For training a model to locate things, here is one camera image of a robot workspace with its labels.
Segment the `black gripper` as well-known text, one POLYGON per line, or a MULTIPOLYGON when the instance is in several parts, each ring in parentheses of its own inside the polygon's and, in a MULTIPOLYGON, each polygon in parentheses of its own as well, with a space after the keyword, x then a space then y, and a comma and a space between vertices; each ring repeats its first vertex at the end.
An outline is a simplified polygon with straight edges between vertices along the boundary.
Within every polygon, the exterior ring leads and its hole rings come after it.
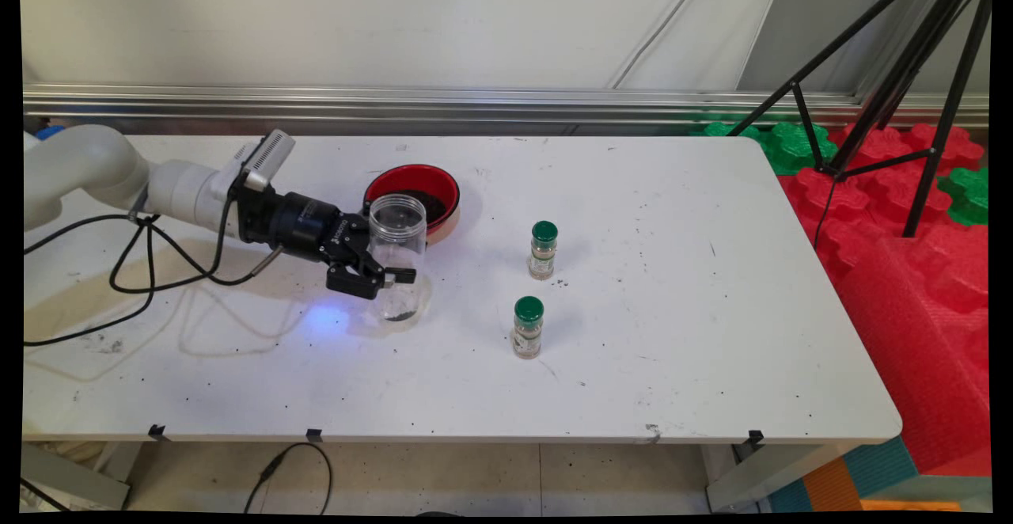
POLYGON ((416 281, 416 268, 384 267, 369 253, 369 228, 376 226, 372 203, 364 203, 359 214, 296 192, 279 195, 271 186, 240 186, 235 200, 242 241, 326 261, 326 287, 334 292, 374 300, 380 290, 416 281))

